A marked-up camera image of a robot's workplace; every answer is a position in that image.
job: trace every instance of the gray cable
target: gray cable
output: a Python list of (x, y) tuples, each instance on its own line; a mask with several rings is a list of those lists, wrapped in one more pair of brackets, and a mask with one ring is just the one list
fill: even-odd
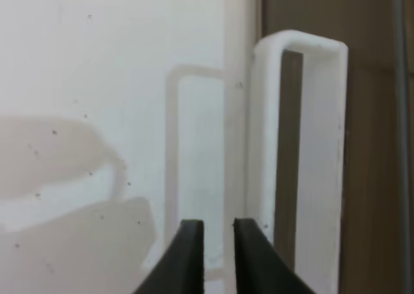
[(411, 149), (409, 144), (409, 81), (404, 0), (394, 0), (397, 79), (398, 162), (401, 213), (403, 294), (413, 294), (411, 267)]

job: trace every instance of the brown wooden surface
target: brown wooden surface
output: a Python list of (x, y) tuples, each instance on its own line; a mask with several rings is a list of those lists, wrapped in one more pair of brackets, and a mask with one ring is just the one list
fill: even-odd
[[(406, 0), (406, 23), (407, 23), (407, 39), (408, 39), (408, 63), (410, 71), (410, 131), (411, 131), (411, 177), (414, 177), (414, 0)], [(412, 194), (414, 194), (414, 179), (411, 181)], [(412, 204), (414, 207), (414, 196), (412, 196)]]
[(290, 269), (294, 269), (295, 261), (301, 70), (301, 54), (284, 53), (280, 88), (274, 246)]
[[(263, 0), (262, 27), (264, 36), (293, 28), (348, 45), (340, 289), (401, 293), (391, 0)], [(294, 72), (287, 67), (287, 73)], [(288, 103), (282, 109), (297, 110)], [(292, 188), (289, 179), (278, 183), (278, 198), (281, 190), (291, 207), (296, 201)], [(276, 228), (284, 233), (276, 235), (276, 249), (291, 260), (291, 225), (276, 224), (286, 227)]]

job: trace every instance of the white surface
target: white surface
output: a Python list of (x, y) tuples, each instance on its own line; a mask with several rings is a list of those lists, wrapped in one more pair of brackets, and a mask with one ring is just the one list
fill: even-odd
[(130, 293), (181, 217), (235, 292), (253, 2), (0, 0), (2, 293)]
[(304, 54), (295, 272), (318, 294), (338, 292), (347, 47), (288, 30), (255, 49), (247, 213), (273, 241), (281, 57)]

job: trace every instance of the white wall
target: white wall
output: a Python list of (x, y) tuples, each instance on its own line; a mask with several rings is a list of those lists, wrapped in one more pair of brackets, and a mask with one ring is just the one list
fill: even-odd
[(234, 293), (254, 0), (0, 0), (2, 293), (130, 293), (181, 218)]

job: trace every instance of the white plastic handle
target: white plastic handle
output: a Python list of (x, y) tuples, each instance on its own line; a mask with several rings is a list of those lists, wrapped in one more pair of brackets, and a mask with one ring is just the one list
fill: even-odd
[(348, 57), (342, 42), (287, 30), (257, 45), (250, 93), (246, 213), (272, 242), (284, 50), (303, 54), (295, 272), (316, 293), (334, 294)]

